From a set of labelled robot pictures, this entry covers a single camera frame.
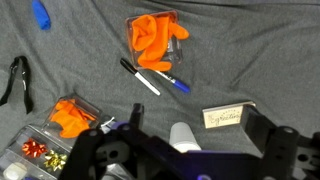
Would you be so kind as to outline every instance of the gray cloth backdrop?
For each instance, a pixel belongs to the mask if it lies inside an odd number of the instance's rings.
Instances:
[[[239,126],[205,129],[203,108],[252,100],[277,125],[306,136],[320,129],[318,1],[42,2],[52,20],[49,31],[37,26],[31,0],[0,1],[0,93],[13,58],[25,55],[35,102],[26,115],[18,74],[9,102],[0,107],[0,149],[23,126],[42,124],[56,100],[72,92],[119,120],[128,119],[134,103],[143,103],[146,133],[167,141],[171,126],[186,122],[208,150],[258,154]],[[142,71],[161,91],[158,97],[119,63],[130,57],[124,22],[172,9],[191,36],[182,41],[183,63],[170,73],[192,92],[183,94]]]

